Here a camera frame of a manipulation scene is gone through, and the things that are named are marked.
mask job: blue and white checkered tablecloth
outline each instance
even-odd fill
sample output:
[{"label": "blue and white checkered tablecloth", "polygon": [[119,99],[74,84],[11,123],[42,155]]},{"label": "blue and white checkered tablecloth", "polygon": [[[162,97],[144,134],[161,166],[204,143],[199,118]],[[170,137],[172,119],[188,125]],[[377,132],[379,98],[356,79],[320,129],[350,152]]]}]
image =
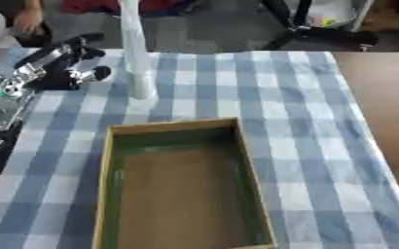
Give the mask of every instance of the blue and white checkered tablecloth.
[{"label": "blue and white checkered tablecloth", "polygon": [[[399,187],[329,53],[153,53],[160,100],[113,76],[46,92],[0,177],[0,249],[90,248],[108,125],[241,117],[281,248],[399,249]],[[0,70],[24,50],[11,50]]]}]

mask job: black office chair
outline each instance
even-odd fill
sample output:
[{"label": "black office chair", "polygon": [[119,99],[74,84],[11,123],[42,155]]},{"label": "black office chair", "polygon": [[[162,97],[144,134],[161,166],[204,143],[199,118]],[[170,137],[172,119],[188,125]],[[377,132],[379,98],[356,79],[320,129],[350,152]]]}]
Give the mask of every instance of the black office chair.
[{"label": "black office chair", "polygon": [[307,25],[308,10],[312,0],[300,0],[296,14],[291,12],[284,0],[260,0],[287,30],[269,42],[264,50],[275,51],[292,40],[321,40],[355,51],[367,51],[378,42],[371,32],[349,32],[336,28],[314,27]]}]

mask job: wooden tray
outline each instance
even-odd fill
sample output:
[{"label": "wooden tray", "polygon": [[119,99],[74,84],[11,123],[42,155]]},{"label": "wooden tray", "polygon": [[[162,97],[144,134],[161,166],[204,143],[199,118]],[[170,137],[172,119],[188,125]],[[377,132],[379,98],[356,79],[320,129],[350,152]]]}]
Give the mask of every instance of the wooden tray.
[{"label": "wooden tray", "polygon": [[237,119],[112,126],[98,199],[94,249],[274,247]]}]

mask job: black device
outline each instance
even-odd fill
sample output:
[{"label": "black device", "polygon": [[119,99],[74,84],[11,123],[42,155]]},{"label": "black device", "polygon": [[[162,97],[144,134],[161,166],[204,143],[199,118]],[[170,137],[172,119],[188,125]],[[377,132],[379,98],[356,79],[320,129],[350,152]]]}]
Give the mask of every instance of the black device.
[{"label": "black device", "polygon": [[111,74],[106,66],[86,72],[72,68],[83,60],[105,56],[104,51],[88,46],[103,38],[99,33],[86,34],[46,46],[16,63],[10,75],[0,74],[0,174],[39,92],[77,90],[82,84],[103,80]]},{"label": "black device", "polygon": [[284,0],[261,0],[261,4],[287,29],[264,47],[266,51],[278,50],[292,40],[320,40],[353,51],[367,51],[378,42],[378,37],[371,32],[307,25],[312,0],[300,0],[294,16]]}]

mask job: table surface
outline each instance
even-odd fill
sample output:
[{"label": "table surface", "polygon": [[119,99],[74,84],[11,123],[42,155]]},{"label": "table surface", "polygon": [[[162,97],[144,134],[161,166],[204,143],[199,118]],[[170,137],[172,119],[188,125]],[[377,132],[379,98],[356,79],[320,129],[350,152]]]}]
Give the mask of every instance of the table surface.
[{"label": "table surface", "polygon": [[[6,50],[0,49],[0,61]],[[399,181],[399,53],[334,53]]]},{"label": "table surface", "polygon": [[[0,178],[0,248],[90,246],[107,125],[234,116],[280,246],[399,246],[398,186],[329,53],[153,53],[160,99],[144,109],[126,98],[122,52],[107,52],[80,67],[113,77],[36,102]],[[0,70],[26,53],[10,50]]]}]

